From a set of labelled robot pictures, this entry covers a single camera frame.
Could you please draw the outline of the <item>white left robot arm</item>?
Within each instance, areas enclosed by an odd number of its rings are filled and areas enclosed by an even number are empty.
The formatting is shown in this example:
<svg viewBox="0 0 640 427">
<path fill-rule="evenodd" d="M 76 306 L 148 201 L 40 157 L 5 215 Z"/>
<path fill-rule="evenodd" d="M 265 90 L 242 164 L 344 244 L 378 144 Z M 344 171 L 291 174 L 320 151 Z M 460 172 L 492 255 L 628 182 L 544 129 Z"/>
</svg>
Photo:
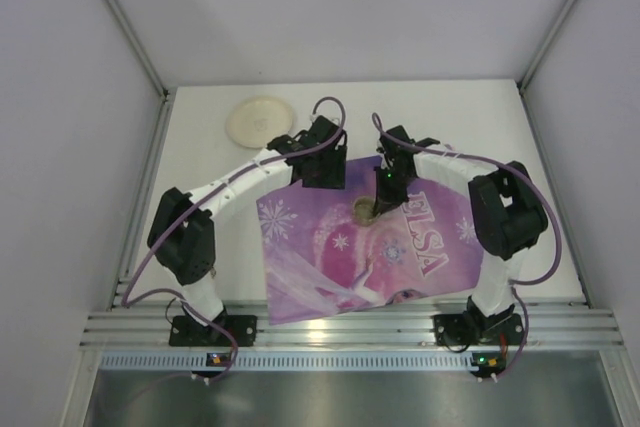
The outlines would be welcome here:
<svg viewBox="0 0 640 427">
<path fill-rule="evenodd" d="M 201 326 L 222 322 L 216 292 L 216 231 L 267 194 L 300 182 L 304 187 L 345 187 L 347 133 L 320 115 L 294 136 L 274 138 L 251 161 L 191 191 L 176 187 L 160 199 L 147 238 L 152 257 L 180 286 L 186 315 Z"/>
</svg>

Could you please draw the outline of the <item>small metal cup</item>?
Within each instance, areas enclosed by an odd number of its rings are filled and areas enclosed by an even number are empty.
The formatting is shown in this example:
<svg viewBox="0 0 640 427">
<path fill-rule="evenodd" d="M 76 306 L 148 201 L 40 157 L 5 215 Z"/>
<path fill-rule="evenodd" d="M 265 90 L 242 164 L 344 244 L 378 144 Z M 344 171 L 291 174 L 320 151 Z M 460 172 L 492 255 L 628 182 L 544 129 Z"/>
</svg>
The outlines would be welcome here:
<svg viewBox="0 0 640 427">
<path fill-rule="evenodd" d="M 352 206 L 352 219 L 359 226 L 370 226 L 377 220 L 375 200 L 369 196 L 358 197 Z"/>
</svg>

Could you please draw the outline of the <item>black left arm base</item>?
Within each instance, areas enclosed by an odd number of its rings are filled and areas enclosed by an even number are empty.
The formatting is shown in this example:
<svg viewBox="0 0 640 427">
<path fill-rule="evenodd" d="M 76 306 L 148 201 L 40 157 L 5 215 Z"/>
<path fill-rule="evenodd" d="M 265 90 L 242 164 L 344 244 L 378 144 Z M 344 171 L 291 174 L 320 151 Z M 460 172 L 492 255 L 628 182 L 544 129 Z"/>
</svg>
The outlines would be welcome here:
<svg viewBox="0 0 640 427">
<path fill-rule="evenodd" d="M 254 315 L 222 315 L 222 328 L 239 347 L 254 345 L 258 318 Z M 211 326 L 203 325 L 188 314 L 175 316 L 171 322 L 171 347 L 231 347 L 231 340 Z"/>
</svg>

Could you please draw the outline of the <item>purple Elsa placemat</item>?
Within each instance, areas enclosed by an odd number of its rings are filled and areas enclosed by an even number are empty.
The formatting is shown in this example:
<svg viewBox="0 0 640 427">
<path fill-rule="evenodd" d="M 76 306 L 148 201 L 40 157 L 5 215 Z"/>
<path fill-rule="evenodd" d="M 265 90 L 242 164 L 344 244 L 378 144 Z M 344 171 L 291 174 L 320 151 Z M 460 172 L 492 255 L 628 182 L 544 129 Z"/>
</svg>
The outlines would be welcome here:
<svg viewBox="0 0 640 427">
<path fill-rule="evenodd" d="M 408 200 L 370 226 L 355 202 L 375 193 L 377 157 L 348 162 L 342 190 L 294 184 L 260 198 L 273 325 L 473 289 L 484 251 L 462 194 L 417 179 Z"/>
</svg>

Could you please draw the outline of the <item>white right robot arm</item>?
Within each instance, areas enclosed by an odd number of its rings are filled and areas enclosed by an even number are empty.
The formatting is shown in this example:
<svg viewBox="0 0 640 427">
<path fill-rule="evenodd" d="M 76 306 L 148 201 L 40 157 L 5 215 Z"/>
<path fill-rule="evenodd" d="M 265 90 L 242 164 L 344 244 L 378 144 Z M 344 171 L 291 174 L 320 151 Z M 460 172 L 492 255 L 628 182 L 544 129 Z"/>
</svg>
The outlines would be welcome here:
<svg viewBox="0 0 640 427">
<path fill-rule="evenodd" d="M 431 138 L 415 142 L 402 126 L 381 133 L 377 152 L 382 161 L 376 168 L 375 217 L 407 203 L 416 179 L 439 183 L 470 201 L 470 226 L 484 253 L 463 316 L 480 332 L 506 322 L 514 310 L 511 282 L 517 256 L 532 248 L 548 227 L 524 165 L 469 159 Z"/>
</svg>

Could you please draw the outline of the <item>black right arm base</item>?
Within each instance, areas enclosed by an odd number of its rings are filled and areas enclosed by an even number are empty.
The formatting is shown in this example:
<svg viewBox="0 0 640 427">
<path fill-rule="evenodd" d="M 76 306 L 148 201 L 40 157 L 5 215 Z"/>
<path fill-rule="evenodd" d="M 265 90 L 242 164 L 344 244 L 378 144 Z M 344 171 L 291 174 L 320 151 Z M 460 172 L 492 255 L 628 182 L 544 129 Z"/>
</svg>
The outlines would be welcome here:
<svg viewBox="0 0 640 427">
<path fill-rule="evenodd" d="M 524 324 L 519 314 L 506 313 L 490 317 L 472 312 L 439 314 L 433 317 L 436 344 L 454 350 L 462 347 L 519 345 L 524 338 Z"/>
</svg>

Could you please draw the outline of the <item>cream round plate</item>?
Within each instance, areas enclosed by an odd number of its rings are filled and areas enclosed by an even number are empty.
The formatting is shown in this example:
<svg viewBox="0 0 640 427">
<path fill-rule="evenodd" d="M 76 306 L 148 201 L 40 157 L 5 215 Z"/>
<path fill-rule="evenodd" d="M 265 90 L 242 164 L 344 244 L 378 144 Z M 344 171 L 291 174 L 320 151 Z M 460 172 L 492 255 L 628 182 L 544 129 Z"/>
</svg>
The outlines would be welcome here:
<svg viewBox="0 0 640 427">
<path fill-rule="evenodd" d="M 289 103 L 272 96 L 245 99 L 233 107 L 226 119 L 227 135 L 236 144 L 262 149 L 274 138 L 288 134 L 294 124 Z"/>
</svg>

